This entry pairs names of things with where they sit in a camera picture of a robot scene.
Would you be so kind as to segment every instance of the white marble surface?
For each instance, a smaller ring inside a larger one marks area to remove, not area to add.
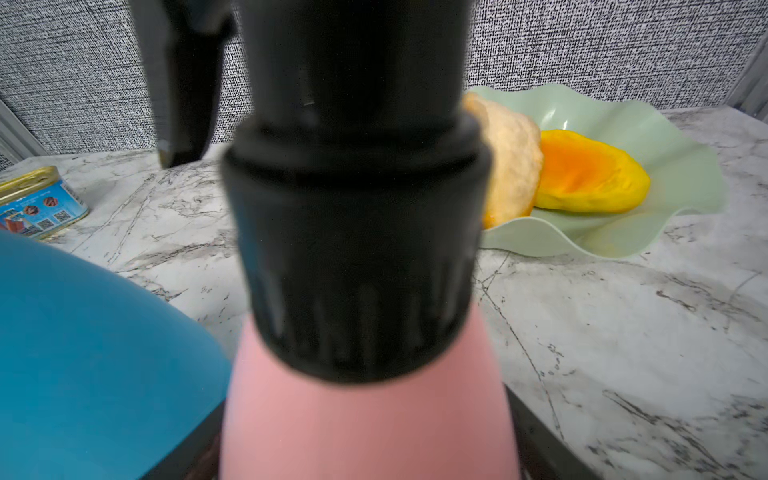
[[[727,212],[677,217],[624,261],[483,250],[476,299],[505,381],[605,478],[768,478],[768,125],[730,108],[668,112],[715,147]],[[215,146],[160,170],[150,151],[55,164],[93,207],[49,243],[206,326],[231,355],[247,311]]]

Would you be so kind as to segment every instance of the mango slice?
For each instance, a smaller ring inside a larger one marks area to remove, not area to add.
[[[544,167],[535,205],[549,210],[621,213],[643,203],[650,177],[627,152],[573,131],[541,132]]]

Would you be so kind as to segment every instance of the canned food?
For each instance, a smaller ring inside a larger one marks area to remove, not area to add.
[[[43,167],[0,184],[0,230],[39,238],[88,214],[88,207],[61,179]]]

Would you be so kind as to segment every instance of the pale green dish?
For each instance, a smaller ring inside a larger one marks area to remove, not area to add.
[[[475,93],[531,117],[542,130],[561,128],[621,148],[651,179],[645,201],[625,214],[570,214],[535,208],[483,232],[481,248],[548,257],[582,252],[615,259],[645,250],[678,214],[714,214],[726,204],[717,155],[640,101],[613,103],[559,84],[526,91],[474,87]]]

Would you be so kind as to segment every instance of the bread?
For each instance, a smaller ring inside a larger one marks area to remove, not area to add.
[[[493,153],[483,226],[492,228],[530,215],[544,164],[538,126],[527,116],[472,92],[464,95],[462,104],[477,117],[483,140]]]

